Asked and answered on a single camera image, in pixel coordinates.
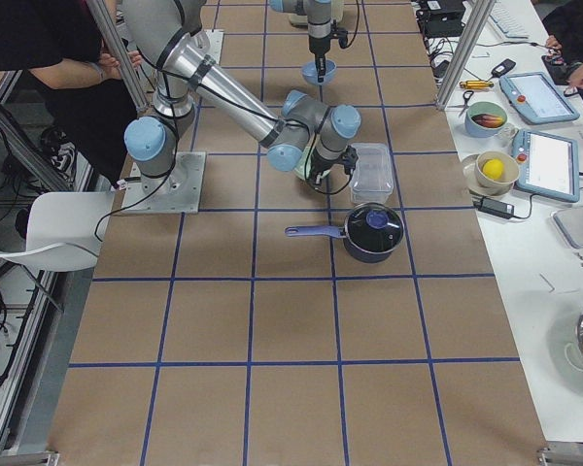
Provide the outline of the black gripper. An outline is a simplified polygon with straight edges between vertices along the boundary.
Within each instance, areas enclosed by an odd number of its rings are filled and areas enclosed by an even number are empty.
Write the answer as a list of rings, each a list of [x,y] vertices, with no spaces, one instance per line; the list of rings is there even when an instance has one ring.
[[[330,43],[336,40],[341,49],[348,46],[347,33],[330,33],[322,38],[309,37],[309,50],[315,57],[316,85],[321,85],[326,76],[326,54],[330,51]]]
[[[327,172],[334,165],[341,165],[344,173],[351,180],[356,170],[358,159],[357,150],[352,146],[345,148],[334,159],[326,159],[320,155],[317,149],[312,149],[309,152],[310,171],[306,175],[306,181],[312,187],[320,187]]]

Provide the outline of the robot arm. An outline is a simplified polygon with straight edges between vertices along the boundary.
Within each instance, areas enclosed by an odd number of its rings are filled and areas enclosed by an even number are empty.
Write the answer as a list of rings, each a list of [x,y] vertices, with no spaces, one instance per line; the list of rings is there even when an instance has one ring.
[[[331,15],[331,2],[327,0],[288,1],[272,0],[269,7],[278,13],[298,14],[307,19],[309,51],[313,60],[302,68],[302,76],[313,85],[324,85],[334,77],[336,65],[326,58],[335,40],[341,49],[349,46],[349,33],[340,27]]]
[[[291,91],[275,116],[229,75],[203,47],[202,1],[125,1],[127,28],[143,58],[161,73],[162,90],[176,81],[231,117],[266,148],[270,165],[283,172],[306,164],[305,181],[319,189],[332,166],[347,175],[358,156],[351,140],[361,117],[350,105],[329,106],[304,92]]]

